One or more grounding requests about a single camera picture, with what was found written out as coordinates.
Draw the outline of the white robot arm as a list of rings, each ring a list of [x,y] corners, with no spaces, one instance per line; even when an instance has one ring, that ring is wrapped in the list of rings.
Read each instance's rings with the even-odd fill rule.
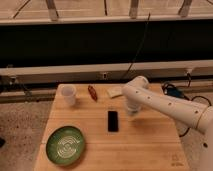
[[[213,106],[155,93],[148,84],[146,77],[137,76],[122,87],[127,113],[134,116],[146,105],[202,133],[203,151],[197,171],[213,171]]]

